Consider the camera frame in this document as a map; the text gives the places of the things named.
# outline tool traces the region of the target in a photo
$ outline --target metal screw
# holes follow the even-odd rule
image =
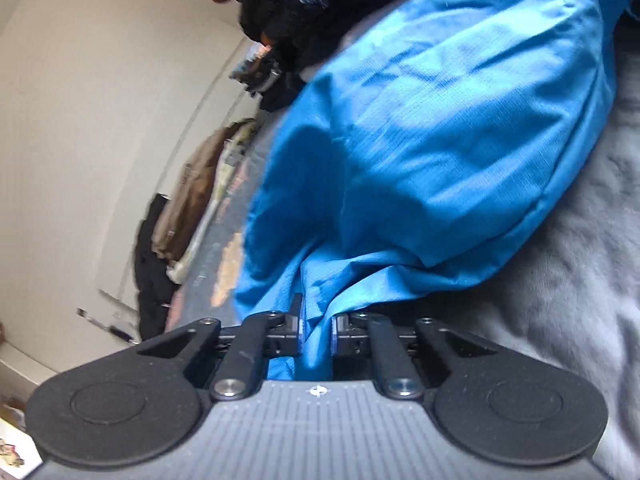
[[[238,379],[222,379],[214,386],[214,391],[224,397],[235,397],[244,392],[245,384]]]
[[[394,379],[389,383],[389,391],[401,397],[407,397],[416,393],[418,384],[413,379]]]

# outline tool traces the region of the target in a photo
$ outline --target brown garment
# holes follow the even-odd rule
[[[207,209],[225,141],[251,119],[220,128],[185,163],[174,191],[154,228],[152,249],[170,264],[179,261]]]

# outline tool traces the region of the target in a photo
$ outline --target gray bedding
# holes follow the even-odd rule
[[[460,328],[571,369],[604,394],[609,423],[595,462],[640,478],[640,29],[616,35],[618,97],[590,160],[553,214],[485,284],[422,306]],[[274,135],[254,146],[224,213],[183,287],[180,323],[235,322],[232,285],[241,229]]]

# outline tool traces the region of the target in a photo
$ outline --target blue garment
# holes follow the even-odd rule
[[[330,318],[499,270],[576,177],[615,94],[629,0],[410,0],[306,86],[246,228],[241,318],[304,293],[320,380]]]

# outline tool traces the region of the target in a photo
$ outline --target gray gripper base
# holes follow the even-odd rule
[[[221,402],[200,429],[151,462],[81,471],[49,462],[31,480],[603,480],[587,460],[514,469],[452,445],[414,402],[380,396],[369,381],[266,381],[255,396]]]

